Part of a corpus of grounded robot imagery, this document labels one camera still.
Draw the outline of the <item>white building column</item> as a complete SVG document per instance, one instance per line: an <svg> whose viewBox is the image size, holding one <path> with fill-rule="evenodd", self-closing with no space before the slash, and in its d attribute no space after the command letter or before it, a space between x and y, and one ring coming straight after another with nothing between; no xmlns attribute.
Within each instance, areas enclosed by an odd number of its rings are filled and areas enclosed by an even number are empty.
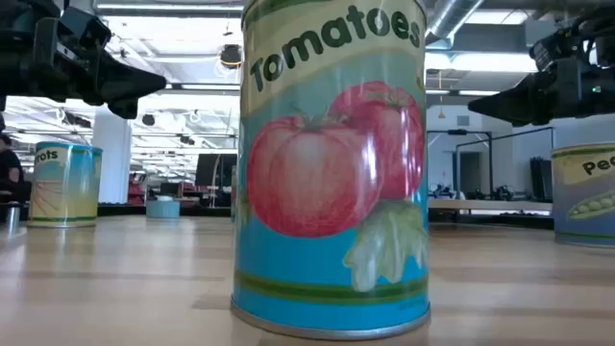
<svg viewBox="0 0 615 346"><path fill-rule="evenodd" d="M128 120L107 107L96 109L92 145L100 148L100 203L125 204L128 201L131 166L132 127Z"/></svg>

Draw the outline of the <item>red storage rack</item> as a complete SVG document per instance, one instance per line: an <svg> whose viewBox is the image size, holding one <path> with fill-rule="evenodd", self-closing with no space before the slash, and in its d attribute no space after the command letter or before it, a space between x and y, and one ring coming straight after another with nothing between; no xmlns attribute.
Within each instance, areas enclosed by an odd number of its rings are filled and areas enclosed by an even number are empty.
<svg viewBox="0 0 615 346"><path fill-rule="evenodd" d="M131 173L128 184L128 200L131 206L143 206L146 200L146 175L142 173Z"/></svg>

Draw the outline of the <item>silver ventilation duct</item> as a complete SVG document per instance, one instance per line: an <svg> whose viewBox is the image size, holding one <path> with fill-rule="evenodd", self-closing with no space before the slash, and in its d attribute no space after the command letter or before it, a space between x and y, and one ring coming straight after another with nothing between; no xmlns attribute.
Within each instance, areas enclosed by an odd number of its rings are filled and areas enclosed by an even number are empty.
<svg viewBox="0 0 615 346"><path fill-rule="evenodd" d="M426 46L451 49L455 34L480 7L484 0L436 0L429 17Z"/></svg>

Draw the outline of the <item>black background monitor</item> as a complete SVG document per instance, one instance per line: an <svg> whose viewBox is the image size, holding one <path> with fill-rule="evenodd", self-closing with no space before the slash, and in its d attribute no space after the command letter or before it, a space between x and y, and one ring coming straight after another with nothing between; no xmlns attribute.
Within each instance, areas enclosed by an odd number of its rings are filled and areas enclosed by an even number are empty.
<svg viewBox="0 0 615 346"><path fill-rule="evenodd" d="M197 161L197 186L231 186L237 154L200 154Z"/></svg>

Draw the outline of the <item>silver metal post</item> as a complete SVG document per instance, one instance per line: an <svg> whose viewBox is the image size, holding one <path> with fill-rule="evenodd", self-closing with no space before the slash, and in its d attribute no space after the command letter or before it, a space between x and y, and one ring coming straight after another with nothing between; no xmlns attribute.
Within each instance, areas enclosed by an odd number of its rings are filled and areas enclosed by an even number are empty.
<svg viewBox="0 0 615 346"><path fill-rule="evenodd" d="M6 231L12 235L19 231L20 213L22 206L18 203L7 204Z"/></svg>

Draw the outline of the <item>black dome ceiling fixture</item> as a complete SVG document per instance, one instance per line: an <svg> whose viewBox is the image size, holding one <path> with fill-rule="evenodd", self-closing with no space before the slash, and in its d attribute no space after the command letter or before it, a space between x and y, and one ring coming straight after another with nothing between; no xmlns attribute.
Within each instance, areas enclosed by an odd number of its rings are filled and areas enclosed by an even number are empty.
<svg viewBox="0 0 615 346"><path fill-rule="evenodd" d="M238 69L242 65L242 47L239 44L225 44L220 51L219 61L224 68Z"/></svg>

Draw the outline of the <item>peas can grey-blue label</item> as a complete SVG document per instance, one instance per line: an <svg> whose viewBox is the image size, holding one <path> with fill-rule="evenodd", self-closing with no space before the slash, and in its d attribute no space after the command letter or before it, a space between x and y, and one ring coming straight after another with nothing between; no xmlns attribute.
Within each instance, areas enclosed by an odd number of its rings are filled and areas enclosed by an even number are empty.
<svg viewBox="0 0 615 346"><path fill-rule="evenodd" d="M615 247L615 142L553 151L555 240Z"/></svg>

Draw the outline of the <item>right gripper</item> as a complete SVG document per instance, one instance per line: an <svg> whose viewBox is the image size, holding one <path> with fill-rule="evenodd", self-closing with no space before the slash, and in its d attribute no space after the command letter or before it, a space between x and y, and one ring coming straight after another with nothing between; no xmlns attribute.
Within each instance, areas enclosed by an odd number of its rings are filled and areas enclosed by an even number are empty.
<svg viewBox="0 0 615 346"><path fill-rule="evenodd" d="M524 116L513 119L513 127L615 113L615 65L602 67L565 58L553 62L551 72L553 76L529 74L511 89L469 102L468 110L488 116Z"/></svg>

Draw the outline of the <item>tomatoes can blue label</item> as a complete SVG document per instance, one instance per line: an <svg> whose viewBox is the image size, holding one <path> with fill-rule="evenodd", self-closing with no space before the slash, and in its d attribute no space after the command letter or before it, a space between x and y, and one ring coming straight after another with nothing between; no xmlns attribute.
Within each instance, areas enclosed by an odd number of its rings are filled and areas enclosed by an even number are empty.
<svg viewBox="0 0 615 346"><path fill-rule="evenodd" d="M233 313L376 339L426 324L422 0L249 0L242 15Z"/></svg>

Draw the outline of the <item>carrots can blue yellow label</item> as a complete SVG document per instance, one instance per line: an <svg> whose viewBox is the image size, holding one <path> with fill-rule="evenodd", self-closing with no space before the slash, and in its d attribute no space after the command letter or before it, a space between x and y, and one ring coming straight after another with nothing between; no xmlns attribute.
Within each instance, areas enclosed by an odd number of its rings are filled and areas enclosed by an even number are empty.
<svg viewBox="0 0 615 346"><path fill-rule="evenodd" d="M93 227L98 214L103 150L71 143L37 144L28 225Z"/></svg>

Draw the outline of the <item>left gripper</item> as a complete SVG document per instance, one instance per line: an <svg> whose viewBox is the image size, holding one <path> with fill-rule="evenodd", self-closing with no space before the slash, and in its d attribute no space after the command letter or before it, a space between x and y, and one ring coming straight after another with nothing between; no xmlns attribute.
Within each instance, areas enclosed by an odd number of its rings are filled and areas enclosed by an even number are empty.
<svg viewBox="0 0 615 346"><path fill-rule="evenodd" d="M69 5L53 0L0 0L0 107L10 96L80 99L123 119L136 119L138 98L166 79L124 64L104 48L86 49L62 25Z"/></svg>

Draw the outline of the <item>black rectangular background panel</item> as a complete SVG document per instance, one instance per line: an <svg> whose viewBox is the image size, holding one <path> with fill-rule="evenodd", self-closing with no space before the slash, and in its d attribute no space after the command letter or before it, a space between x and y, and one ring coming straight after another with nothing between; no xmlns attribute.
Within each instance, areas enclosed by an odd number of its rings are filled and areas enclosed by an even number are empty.
<svg viewBox="0 0 615 346"><path fill-rule="evenodd" d="M538 202L551 203L553 201L553 173L552 162L540 157L529 160L532 195Z"/></svg>

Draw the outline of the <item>short plain blue can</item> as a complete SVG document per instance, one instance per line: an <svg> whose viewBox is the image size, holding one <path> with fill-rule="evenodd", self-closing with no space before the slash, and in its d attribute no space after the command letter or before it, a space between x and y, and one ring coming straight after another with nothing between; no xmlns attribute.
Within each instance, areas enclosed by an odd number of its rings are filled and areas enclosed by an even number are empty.
<svg viewBox="0 0 615 346"><path fill-rule="evenodd" d="M174 199L150 200L145 205L148 218L176 219L180 217L180 210L180 202Z"/></svg>

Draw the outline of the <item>person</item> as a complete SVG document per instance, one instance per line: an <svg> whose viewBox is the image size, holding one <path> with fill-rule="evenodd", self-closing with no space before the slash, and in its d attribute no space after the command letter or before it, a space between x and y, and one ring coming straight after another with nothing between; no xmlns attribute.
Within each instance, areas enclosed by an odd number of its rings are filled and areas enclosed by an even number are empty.
<svg viewBox="0 0 615 346"><path fill-rule="evenodd" d="M0 202L25 203L30 184L25 181L20 159L12 150L12 140L0 133Z"/></svg>

